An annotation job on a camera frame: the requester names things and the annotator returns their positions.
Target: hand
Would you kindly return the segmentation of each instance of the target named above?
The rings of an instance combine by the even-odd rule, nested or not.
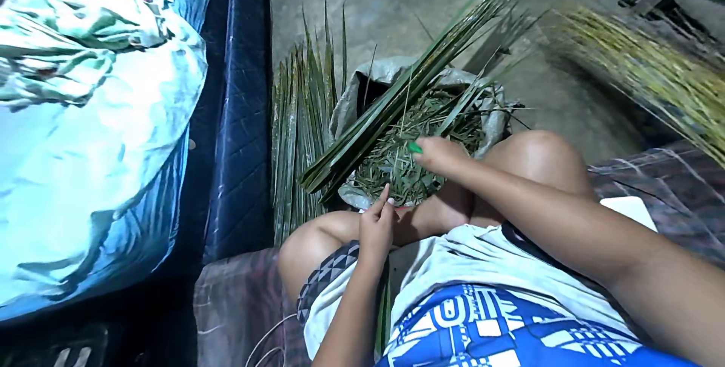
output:
[[[470,159],[466,149],[456,142],[440,137],[418,138],[415,141],[423,150],[414,153],[413,159],[426,170],[446,176],[457,160]]]
[[[390,185],[386,184],[378,200],[360,216],[360,259],[384,262],[393,244],[395,208],[388,201]]]

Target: concrete floor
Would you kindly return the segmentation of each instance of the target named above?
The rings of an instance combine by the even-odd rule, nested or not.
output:
[[[273,59],[285,57],[293,43],[302,39],[302,5],[309,23],[323,23],[325,0],[272,0]],[[349,65],[369,62],[375,45],[376,58],[395,55],[418,56],[430,44],[418,15],[429,31],[437,35],[455,12],[468,0],[328,0],[333,34],[340,36],[341,8],[347,14]],[[578,4],[599,9],[617,9],[617,0],[523,0],[534,13],[566,9]],[[529,126],[559,133],[576,145],[588,163],[625,157],[642,148],[642,139],[632,125],[613,110],[606,96],[593,86],[556,68],[547,60],[540,44],[545,43],[548,14],[520,42],[531,54],[501,81],[509,99],[520,99],[527,107],[517,116]],[[475,48],[453,64],[465,68]],[[515,131],[522,130],[520,125]]]

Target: palm leaf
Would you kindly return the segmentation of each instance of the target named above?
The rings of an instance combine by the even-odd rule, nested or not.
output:
[[[275,245],[325,213],[323,190],[308,194],[296,182],[328,146],[328,123],[337,101],[333,41],[325,9],[324,49],[302,11],[304,39],[278,67],[272,90],[272,205]],[[347,56],[347,40],[342,51]]]
[[[326,191],[322,200],[329,199],[345,181],[349,174],[371,150],[380,135],[393,123],[400,119],[404,112],[406,100],[417,102],[432,79],[448,65],[464,48],[467,42],[486,23],[504,14],[512,14],[510,10],[518,0],[481,0],[473,9],[466,12],[470,5],[459,11],[459,15],[451,20],[449,27],[431,43],[430,47],[411,67],[410,74],[405,74],[378,97],[361,117],[345,131],[314,164],[298,177],[299,182],[308,192]],[[485,45],[501,48],[518,38],[525,27],[530,24],[523,22],[523,17],[502,17],[501,33],[492,34],[486,39]]]

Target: green palm leaf strip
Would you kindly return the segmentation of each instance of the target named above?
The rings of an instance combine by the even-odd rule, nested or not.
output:
[[[303,42],[278,67],[272,87],[272,205],[275,245],[295,228],[322,215],[326,188],[308,194],[296,181],[328,146],[328,124],[337,102],[334,52],[325,5],[325,42],[313,39],[307,18]],[[343,39],[343,54],[347,41]]]

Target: white cord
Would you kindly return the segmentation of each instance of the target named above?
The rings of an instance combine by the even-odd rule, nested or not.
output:
[[[262,362],[267,358],[268,355],[272,354],[273,352],[276,352],[277,350],[282,350],[282,347],[275,347],[272,350],[270,350],[267,353],[265,353],[265,355],[263,355],[262,358],[259,359],[259,361],[257,362],[257,364],[255,364],[255,367],[259,367],[259,365],[262,364]],[[284,360],[284,352],[282,352],[282,366],[283,367],[284,367],[284,363],[285,363],[285,360]]]
[[[292,314],[292,315],[285,316],[282,320],[280,320],[279,322],[277,322],[277,324],[274,325],[274,327],[272,327],[271,329],[269,329],[269,331],[267,333],[265,333],[265,335],[262,336],[261,339],[259,339],[259,341],[255,345],[255,348],[251,349],[251,353],[249,353],[249,357],[247,358],[247,362],[244,363],[244,367],[249,367],[249,362],[251,361],[251,357],[257,351],[257,348],[259,347],[259,345],[262,344],[262,342],[264,342],[265,339],[267,339],[267,337],[269,335],[271,335],[272,332],[275,331],[275,329],[277,329],[277,327],[279,327],[280,325],[282,325],[287,319],[293,318],[293,317],[296,317],[296,314]],[[261,362],[262,360],[264,360],[265,357],[267,357],[270,353],[272,353],[276,349],[282,350],[281,347],[275,347],[275,348],[273,348],[272,350],[268,351],[267,354],[263,355],[262,358],[259,359],[259,362]]]

